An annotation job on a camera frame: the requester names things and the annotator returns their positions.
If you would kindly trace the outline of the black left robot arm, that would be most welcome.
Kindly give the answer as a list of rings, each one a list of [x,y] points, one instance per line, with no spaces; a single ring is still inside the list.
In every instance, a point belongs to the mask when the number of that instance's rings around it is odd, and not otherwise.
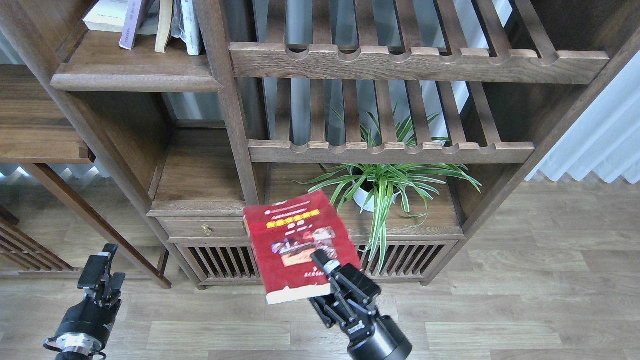
[[[97,255],[89,256],[77,288],[85,294],[70,307],[55,335],[45,339],[43,347],[57,352],[57,360],[91,360],[103,350],[121,309],[121,288],[126,274],[110,273],[118,245],[105,244]]]

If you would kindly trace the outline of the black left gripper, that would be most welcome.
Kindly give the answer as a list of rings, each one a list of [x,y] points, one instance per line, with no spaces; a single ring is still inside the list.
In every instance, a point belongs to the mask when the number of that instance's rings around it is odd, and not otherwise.
[[[106,243],[102,255],[92,255],[78,280],[78,289],[85,291],[80,303],[62,318],[55,333],[55,345],[60,353],[102,353],[121,309],[121,289],[126,274],[110,273],[118,244]]]

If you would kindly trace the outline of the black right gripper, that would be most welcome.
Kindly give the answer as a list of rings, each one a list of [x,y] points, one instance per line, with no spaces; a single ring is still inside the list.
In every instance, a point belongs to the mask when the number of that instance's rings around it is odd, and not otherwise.
[[[331,284],[331,293],[309,299],[327,328],[338,325],[348,336],[353,360],[406,360],[413,346],[390,316],[375,304],[382,290],[352,265],[341,265],[322,249],[310,255]]]

